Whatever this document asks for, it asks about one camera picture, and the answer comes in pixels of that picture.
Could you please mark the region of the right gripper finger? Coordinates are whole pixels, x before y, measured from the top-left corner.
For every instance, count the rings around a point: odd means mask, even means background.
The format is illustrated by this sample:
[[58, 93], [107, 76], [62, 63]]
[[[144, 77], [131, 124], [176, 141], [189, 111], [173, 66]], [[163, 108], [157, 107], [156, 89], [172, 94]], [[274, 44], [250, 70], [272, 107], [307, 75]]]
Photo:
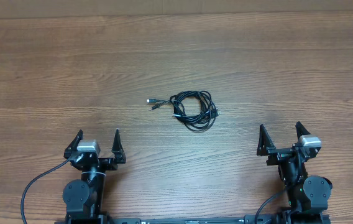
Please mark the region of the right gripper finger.
[[261, 124], [259, 130], [257, 155], [268, 156], [273, 150], [275, 150], [275, 145], [273, 144], [272, 138], [269, 136], [264, 124]]
[[295, 124], [297, 139], [302, 136], [310, 135], [311, 133], [302, 125], [300, 121]]

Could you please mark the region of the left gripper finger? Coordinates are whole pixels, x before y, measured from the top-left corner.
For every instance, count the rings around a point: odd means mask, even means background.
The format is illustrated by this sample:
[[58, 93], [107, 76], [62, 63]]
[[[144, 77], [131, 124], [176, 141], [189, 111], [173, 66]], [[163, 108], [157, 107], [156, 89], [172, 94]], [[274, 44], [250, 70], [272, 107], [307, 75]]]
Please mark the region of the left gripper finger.
[[72, 154], [72, 152], [77, 150], [79, 142], [83, 139], [83, 130], [80, 129], [75, 136], [75, 138], [72, 140], [72, 142], [66, 147], [64, 150], [63, 157], [64, 158], [69, 158]]
[[114, 154], [114, 160], [116, 161], [117, 164], [125, 164], [126, 163], [126, 155], [125, 155], [125, 152], [124, 152], [122, 144], [121, 144], [121, 137], [120, 137], [119, 129], [116, 129], [111, 151]]

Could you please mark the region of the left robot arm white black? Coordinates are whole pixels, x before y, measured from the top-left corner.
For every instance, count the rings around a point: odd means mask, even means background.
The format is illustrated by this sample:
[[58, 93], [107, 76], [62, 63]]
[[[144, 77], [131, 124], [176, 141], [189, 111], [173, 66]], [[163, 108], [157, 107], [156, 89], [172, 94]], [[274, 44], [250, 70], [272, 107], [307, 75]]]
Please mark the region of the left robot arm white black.
[[71, 166], [81, 171], [81, 178], [67, 183], [63, 189], [66, 205], [65, 223], [111, 224], [113, 219], [102, 211], [106, 172], [117, 170], [126, 163], [120, 132], [116, 130], [111, 152], [113, 157], [100, 157], [97, 140], [84, 140], [80, 130], [65, 149], [64, 158]]

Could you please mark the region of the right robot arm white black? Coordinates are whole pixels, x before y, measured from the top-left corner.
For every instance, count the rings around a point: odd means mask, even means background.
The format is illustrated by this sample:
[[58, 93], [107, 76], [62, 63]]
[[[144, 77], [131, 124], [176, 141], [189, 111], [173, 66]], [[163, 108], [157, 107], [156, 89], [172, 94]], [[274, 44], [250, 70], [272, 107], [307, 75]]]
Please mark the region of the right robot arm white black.
[[[257, 155], [267, 157], [268, 166], [277, 166], [284, 189], [268, 198], [254, 215], [254, 223], [330, 223], [328, 209], [332, 182], [318, 175], [309, 176], [305, 162], [317, 156], [322, 142], [311, 134], [301, 122], [295, 124], [297, 142], [290, 148], [278, 149], [264, 124], [259, 128]], [[261, 215], [264, 207], [277, 197], [286, 194], [289, 206], [274, 215]]]

